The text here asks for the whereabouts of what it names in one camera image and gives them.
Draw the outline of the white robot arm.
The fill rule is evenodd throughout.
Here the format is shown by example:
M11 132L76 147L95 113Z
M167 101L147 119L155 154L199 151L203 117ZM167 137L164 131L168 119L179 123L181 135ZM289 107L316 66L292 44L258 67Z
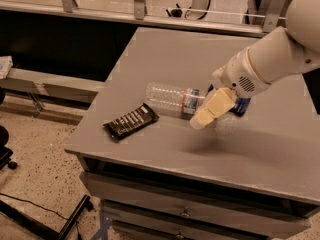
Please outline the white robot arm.
M202 129L233 108L237 99L251 98L289 75L317 69L319 7L320 0L292 0L285 27L277 27L214 71L214 89L196 110L190 125Z

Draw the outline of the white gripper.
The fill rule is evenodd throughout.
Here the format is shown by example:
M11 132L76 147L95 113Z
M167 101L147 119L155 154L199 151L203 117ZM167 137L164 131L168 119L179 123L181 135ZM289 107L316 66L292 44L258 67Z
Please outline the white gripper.
M212 90L206 96L190 119L190 125L194 129L202 129L227 113L236 104L237 96L251 98L271 86L254 70L248 48L243 49L224 66L215 70L213 78L214 86L219 89Z

